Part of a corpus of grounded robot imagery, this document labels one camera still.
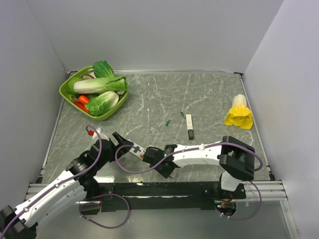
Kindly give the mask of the white red remote control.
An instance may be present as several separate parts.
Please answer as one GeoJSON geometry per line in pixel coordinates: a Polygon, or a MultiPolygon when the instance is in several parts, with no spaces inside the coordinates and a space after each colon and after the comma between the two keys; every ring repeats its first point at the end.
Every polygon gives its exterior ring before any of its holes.
{"type": "Polygon", "coordinates": [[[145,154],[145,149],[138,144],[134,144],[131,146],[129,153],[131,153],[135,157],[143,159],[145,154]]]}

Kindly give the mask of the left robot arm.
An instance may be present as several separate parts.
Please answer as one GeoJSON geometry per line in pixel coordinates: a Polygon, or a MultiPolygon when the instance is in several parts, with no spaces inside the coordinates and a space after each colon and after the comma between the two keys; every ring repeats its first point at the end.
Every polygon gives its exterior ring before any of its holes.
{"type": "Polygon", "coordinates": [[[0,212],[2,239],[34,239],[42,226],[68,207],[82,200],[101,196],[94,178],[108,162],[115,161],[116,152],[124,154],[119,145],[99,133],[91,148],[71,161],[53,182],[16,207],[6,206],[0,212]]]}

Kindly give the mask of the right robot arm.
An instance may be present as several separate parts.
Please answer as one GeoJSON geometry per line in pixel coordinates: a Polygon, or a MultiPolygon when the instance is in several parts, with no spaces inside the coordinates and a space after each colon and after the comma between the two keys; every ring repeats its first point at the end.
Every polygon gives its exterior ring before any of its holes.
{"type": "Polygon", "coordinates": [[[164,178],[172,175],[175,169],[190,165],[219,165],[224,169],[218,185],[218,194],[229,198],[242,181],[252,181],[255,173],[255,149],[234,137],[224,136],[213,144],[181,145],[169,144],[163,150],[149,146],[142,156],[143,162],[164,178]]]}

